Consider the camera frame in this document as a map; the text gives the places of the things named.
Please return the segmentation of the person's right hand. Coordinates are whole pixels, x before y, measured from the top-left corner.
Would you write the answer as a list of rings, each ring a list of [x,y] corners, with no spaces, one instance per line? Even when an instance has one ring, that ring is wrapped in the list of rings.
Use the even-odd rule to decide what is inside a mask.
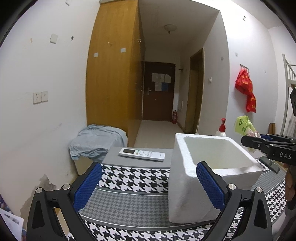
[[[285,198],[287,201],[287,207],[290,210],[295,209],[295,166],[284,164],[284,168],[287,168],[285,175]]]

